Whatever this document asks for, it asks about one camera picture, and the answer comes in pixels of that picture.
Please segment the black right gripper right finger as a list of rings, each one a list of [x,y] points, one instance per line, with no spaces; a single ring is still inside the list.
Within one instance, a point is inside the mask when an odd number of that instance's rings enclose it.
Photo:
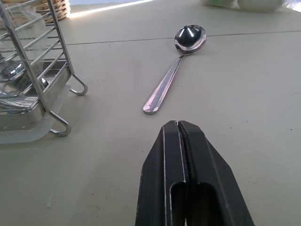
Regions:
[[[189,226],[252,226],[254,222],[228,163],[199,126],[178,123],[188,170]]]

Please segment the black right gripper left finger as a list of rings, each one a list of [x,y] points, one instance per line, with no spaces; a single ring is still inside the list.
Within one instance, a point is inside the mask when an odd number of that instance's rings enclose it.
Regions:
[[[188,180],[182,135],[169,121],[143,163],[135,225],[183,226]]]

